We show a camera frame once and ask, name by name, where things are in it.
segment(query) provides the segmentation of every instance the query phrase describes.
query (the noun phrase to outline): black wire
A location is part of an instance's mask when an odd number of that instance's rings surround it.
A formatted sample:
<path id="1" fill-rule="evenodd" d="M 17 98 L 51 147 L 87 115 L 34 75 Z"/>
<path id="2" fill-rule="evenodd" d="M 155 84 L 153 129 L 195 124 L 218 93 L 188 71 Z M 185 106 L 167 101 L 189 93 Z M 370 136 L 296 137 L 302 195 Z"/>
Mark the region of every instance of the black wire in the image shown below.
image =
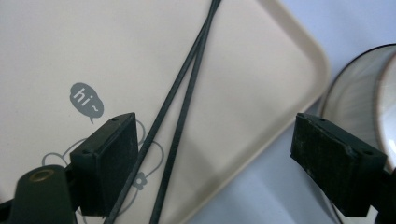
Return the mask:
<path id="1" fill-rule="evenodd" d="M 187 73 L 188 68 L 190 67 L 190 64 L 191 64 L 191 62 L 196 54 L 196 51 L 198 49 L 200 40 L 203 36 L 203 32 L 204 32 L 206 25 L 207 25 L 207 19 L 205 21 L 205 24 L 201 28 L 200 33 L 198 34 L 197 38 L 195 39 L 194 44 L 192 45 L 191 50 L 190 50 L 185 62 L 183 63 L 183 65 L 175 79 L 175 82 L 172 85 L 171 90 L 168 92 L 168 94 L 165 98 L 165 101 L 163 102 L 163 105 L 151 126 L 151 129 L 148 131 L 148 136 L 146 137 L 146 139 L 143 143 L 143 146 L 141 147 L 141 149 L 139 150 L 139 154 L 137 155 L 136 164 L 134 165 L 134 168 L 132 169 L 131 173 L 128 175 L 128 178 L 125 181 L 125 185 L 120 192 L 119 198 L 115 202 L 113 208 L 111 209 L 110 214 L 108 215 L 108 217 L 105 220 L 105 224 L 113 224 L 114 221 L 116 220 L 117 215 L 122 207 L 122 204 L 125 201 L 125 198 L 128 194 L 128 191 L 131 188 L 132 184 L 134 183 L 137 172 L 139 171 L 140 166 L 143 163 L 143 160 L 145 159 L 146 155 L 149 152 L 149 148 L 154 140 L 155 135 L 157 134 L 158 130 L 160 129 L 160 126 L 163 122 L 166 112 L 168 111 L 170 104 L 172 103 L 173 99 L 175 98 L 178 87 L 180 86 L 181 81 L 183 80 L 184 76 Z"/>
<path id="2" fill-rule="evenodd" d="M 183 105 L 180 110 L 180 115 L 178 117 L 177 127 L 175 130 L 174 138 L 172 140 L 172 145 L 169 150 L 168 159 L 166 161 L 165 169 L 163 171 L 163 179 L 161 181 L 161 185 L 160 185 L 160 188 L 157 193 L 157 198 L 156 198 L 154 208 L 151 213 L 151 219 L 150 219 L 149 223 L 158 223 L 160 220 L 161 211 L 163 210 L 163 202 L 164 202 L 164 199 L 166 196 L 166 191 L 168 188 L 170 176 L 172 174 L 173 166 L 174 166 L 176 155 L 177 155 L 178 145 L 180 143 L 180 138 L 183 133 L 184 124 L 185 124 L 186 117 L 187 117 L 187 114 L 188 114 L 189 108 L 190 108 L 192 93 L 194 91 L 195 82 L 198 77 L 198 72 L 199 72 L 199 69 L 201 66 L 201 61 L 202 61 L 202 58 L 204 55 L 207 36 L 209 34 L 210 25 L 212 23 L 215 12 L 219 6 L 219 3 L 220 3 L 220 0 L 212 1 L 211 7 L 209 10 L 209 15 L 206 19 L 204 34 L 202 36 L 202 39 L 199 42 L 200 46 L 199 46 L 199 49 L 198 49 L 198 52 L 197 52 L 197 55 L 195 58 L 194 66 L 192 68 L 189 86 L 187 88 L 186 95 L 185 95 L 184 101 L 183 101 Z"/>

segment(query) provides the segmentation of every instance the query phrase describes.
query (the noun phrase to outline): clamp jaw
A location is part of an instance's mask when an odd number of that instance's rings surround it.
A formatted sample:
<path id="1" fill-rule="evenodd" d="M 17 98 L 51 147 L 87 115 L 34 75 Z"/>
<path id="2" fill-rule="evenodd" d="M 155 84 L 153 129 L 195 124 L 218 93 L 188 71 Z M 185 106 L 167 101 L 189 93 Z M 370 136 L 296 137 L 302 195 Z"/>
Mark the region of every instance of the clamp jaw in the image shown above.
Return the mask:
<path id="1" fill-rule="evenodd" d="M 396 172 L 385 171 L 387 155 L 326 119 L 298 114 L 291 157 L 346 217 L 396 223 Z"/>
<path id="2" fill-rule="evenodd" d="M 18 181 L 15 198 L 0 204 L 0 222 L 77 223 L 84 216 L 108 216 L 137 159 L 134 113 L 108 120 L 70 154 L 63 168 L 47 165 Z"/>

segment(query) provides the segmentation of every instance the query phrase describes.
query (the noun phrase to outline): beige tray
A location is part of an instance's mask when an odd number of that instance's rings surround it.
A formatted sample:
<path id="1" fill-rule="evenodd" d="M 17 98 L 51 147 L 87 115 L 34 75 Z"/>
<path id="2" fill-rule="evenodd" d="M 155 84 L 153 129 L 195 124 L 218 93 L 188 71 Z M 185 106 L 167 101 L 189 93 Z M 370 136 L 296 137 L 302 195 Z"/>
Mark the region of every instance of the beige tray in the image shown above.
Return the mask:
<path id="1" fill-rule="evenodd" d="M 210 1 L 2 1 L 0 199 L 106 120 L 135 112 L 139 139 L 202 26 Z M 162 223 L 186 221 L 324 91 L 318 45 L 276 1 L 223 1 L 206 46 Z M 85 83 L 92 90 L 71 88 Z M 147 223 L 186 80 L 124 205 L 120 223 Z M 104 105 L 90 118 L 70 97 Z M 101 223 L 101 218 L 87 218 Z"/>

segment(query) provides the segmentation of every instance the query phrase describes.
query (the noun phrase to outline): printed graphic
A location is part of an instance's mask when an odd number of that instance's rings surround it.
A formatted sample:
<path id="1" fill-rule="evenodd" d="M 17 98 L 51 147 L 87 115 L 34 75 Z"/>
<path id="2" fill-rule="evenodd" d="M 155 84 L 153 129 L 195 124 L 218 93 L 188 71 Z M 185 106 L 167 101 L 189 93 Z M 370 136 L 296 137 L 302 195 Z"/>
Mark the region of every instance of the printed graphic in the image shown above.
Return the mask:
<path id="1" fill-rule="evenodd" d="M 136 123 L 138 124 L 138 126 L 137 126 L 138 127 L 138 130 L 137 130 L 138 136 L 141 136 L 138 144 L 141 147 L 143 145 L 145 138 L 146 138 L 146 128 L 143 125 L 143 123 L 140 122 L 139 120 L 136 120 Z M 41 164 L 43 166 L 57 164 L 57 165 L 62 165 L 63 167 L 66 167 L 70 162 L 69 154 L 85 140 L 86 140 L 86 138 L 78 140 L 71 147 L 69 147 L 63 154 L 60 154 L 58 152 L 50 152 L 50 153 L 46 154 L 43 157 Z M 123 207 L 121 208 L 121 210 L 119 212 L 119 216 L 122 215 L 123 213 L 125 213 L 128 209 L 130 209 L 132 207 L 135 199 L 137 198 L 138 192 L 144 189 L 144 187 L 149 183 L 149 177 L 153 173 L 155 173 L 160 168 L 160 166 L 163 164 L 163 158 L 164 158 L 163 147 L 159 143 L 153 141 L 150 151 L 152 151 L 150 153 L 156 154 L 156 155 L 154 155 L 154 158 L 156 159 L 156 161 L 151 162 L 153 165 L 151 166 L 151 168 L 147 169 L 147 171 L 146 170 L 139 171 L 139 173 L 137 174 L 136 179 L 133 183 L 133 186 L 129 190 L 128 196 L 125 199 Z M 82 219 L 83 223 L 88 224 L 87 218 L 82 216 L 81 212 L 79 210 L 77 210 L 77 212 L 80 215 L 80 218 Z"/>
<path id="2" fill-rule="evenodd" d="M 73 106 L 83 115 L 93 119 L 102 117 L 105 107 L 96 91 L 89 85 L 79 82 L 70 89 L 70 101 Z"/>

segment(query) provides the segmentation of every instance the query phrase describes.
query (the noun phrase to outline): cartoon drawing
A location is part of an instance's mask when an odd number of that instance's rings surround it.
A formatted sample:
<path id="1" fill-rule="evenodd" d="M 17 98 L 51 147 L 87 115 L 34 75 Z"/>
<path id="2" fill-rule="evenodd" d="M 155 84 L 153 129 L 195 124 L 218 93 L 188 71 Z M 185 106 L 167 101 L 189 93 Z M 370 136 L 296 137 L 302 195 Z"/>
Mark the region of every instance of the cartoon drawing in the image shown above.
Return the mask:
<path id="1" fill-rule="evenodd" d="M 136 123 L 138 123 L 138 135 L 141 135 L 141 138 L 139 139 L 138 145 L 141 147 L 143 145 L 143 142 L 146 138 L 146 128 L 143 125 L 142 122 L 140 122 L 139 120 L 136 120 Z M 60 154 L 58 152 L 50 152 L 48 154 L 46 154 L 42 161 L 41 164 L 44 165 L 50 165 L 50 164 L 58 164 L 58 165 L 62 165 L 63 167 L 66 167 L 69 163 L 70 163 L 70 159 L 69 159 L 69 154 L 70 152 L 72 152 L 75 148 L 77 148 L 82 142 L 84 142 L 87 138 L 83 138 L 78 140 L 76 143 L 74 143 L 71 147 L 69 147 L 63 154 Z M 130 193 L 132 193 L 132 198 L 128 197 L 125 202 L 123 207 L 121 208 L 120 212 L 119 212 L 119 216 L 121 216 L 123 213 L 125 213 L 133 204 L 134 201 L 138 195 L 138 192 L 143 190 L 144 187 L 149 183 L 149 177 L 156 172 L 160 166 L 163 164 L 163 158 L 164 158 L 164 152 L 163 152 L 163 147 L 153 141 L 152 145 L 151 145 L 151 150 L 153 153 L 160 153 L 159 155 L 159 161 L 158 163 L 154 163 L 156 164 L 154 167 L 152 167 L 150 170 L 147 171 L 140 171 L 137 176 L 136 179 L 133 183 L 133 188 L 134 189 L 130 189 Z M 78 211 L 78 215 L 81 216 L 83 222 L 85 224 L 88 224 L 87 218 L 85 218 L 80 211 Z"/>

